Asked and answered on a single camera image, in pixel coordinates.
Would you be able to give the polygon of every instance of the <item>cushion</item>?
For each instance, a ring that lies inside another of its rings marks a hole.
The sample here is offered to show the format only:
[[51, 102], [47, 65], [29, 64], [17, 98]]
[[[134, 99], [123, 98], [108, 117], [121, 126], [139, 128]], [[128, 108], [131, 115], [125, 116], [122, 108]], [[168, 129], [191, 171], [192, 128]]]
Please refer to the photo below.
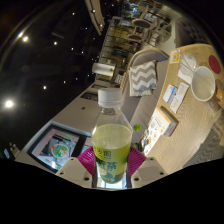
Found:
[[163, 83], [166, 77], [166, 71], [168, 68], [169, 59], [165, 61], [157, 62], [156, 65], [156, 73], [157, 73], [157, 87], [156, 90], [153, 90], [153, 94], [151, 96], [142, 96], [138, 106], [132, 116], [130, 121], [131, 126], [133, 127], [135, 124], [140, 124], [141, 129], [137, 132], [133, 132], [132, 142], [138, 143], [147, 128], [147, 125], [151, 119], [151, 116], [155, 110], [158, 99], [160, 97], [160, 93], [162, 91]]
[[130, 96], [135, 95], [151, 95], [151, 91], [156, 89], [156, 61], [150, 61], [142, 65], [131, 67], [129, 71]]

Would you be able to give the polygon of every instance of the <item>wooden table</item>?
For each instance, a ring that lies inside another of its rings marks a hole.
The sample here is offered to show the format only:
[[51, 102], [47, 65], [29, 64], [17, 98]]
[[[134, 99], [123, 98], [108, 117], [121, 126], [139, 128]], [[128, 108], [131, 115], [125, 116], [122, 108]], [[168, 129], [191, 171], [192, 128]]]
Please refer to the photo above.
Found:
[[[214, 48], [207, 44], [193, 44], [178, 48], [182, 55], [192, 53], [199, 66], [206, 66], [210, 70], [208, 58], [218, 56]], [[213, 75], [216, 80], [224, 84], [222, 64], [220, 74]], [[188, 165], [219, 159], [224, 153], [224, 113], [220, 109], [213, 112], [208, 104], [196, 100], [191, 86], [177, 76], [179, 63], [168, 65], [164, 85], [157, 106], [164, 106], [178, 121], [179, 124], [171, 137], [161, 136], [147, 157], [155, 157], [168, 174], [176, 172]], [[189, 85], [185, 98], [177, 114], [174, 114], [169, 105], [162, 99], [168, 84], [179, 86], [180, 82]]]

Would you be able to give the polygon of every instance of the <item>paper card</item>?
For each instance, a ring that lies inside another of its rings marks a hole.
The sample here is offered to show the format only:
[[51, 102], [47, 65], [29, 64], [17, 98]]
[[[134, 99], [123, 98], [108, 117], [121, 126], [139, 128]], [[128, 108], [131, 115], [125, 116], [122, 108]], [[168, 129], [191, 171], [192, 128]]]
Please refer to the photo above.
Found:
[[170, 56], [170, 64], [179, 63], [180, 55], [177, 51], [172, 51]]
[[181, 103], [183, 102], [184, 96], [188, 90], [189, 86], [183, 82], [180, 83], [176, 96], [174, 97], [172, 103], [170, 104], [170, 109], [176, 114]]

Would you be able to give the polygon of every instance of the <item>box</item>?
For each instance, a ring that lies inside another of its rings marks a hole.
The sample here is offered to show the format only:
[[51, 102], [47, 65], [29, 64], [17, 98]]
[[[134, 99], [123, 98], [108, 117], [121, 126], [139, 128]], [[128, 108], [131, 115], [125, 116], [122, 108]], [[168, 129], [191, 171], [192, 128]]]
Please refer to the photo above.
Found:
[[177, 87], [175, 86], [172, 86], [172, 85], [168, 85], [167, 89], [166, 89], [166, 92], [163, 96], [163, 100], [168, 103], [168, 104], [171, 104], [172, 101], [173, 101], [173, 98], [175, 96], [177, 92]]
[[161, 135], [171, 136], [177, 124], [178, 121], [164, 107], [156, 107], [140, 141], [144, 154], [151, 151]]

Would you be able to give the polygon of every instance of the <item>gray striped pillow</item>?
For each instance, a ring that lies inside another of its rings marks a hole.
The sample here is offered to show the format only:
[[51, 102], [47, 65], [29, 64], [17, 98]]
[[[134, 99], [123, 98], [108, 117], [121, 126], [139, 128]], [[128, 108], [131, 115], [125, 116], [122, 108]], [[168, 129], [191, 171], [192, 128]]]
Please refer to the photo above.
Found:
[[156, 61], [150, 61], [142, 65], [130, 68], [133, 92], [141, 92], [149, 89], [156, 89]]

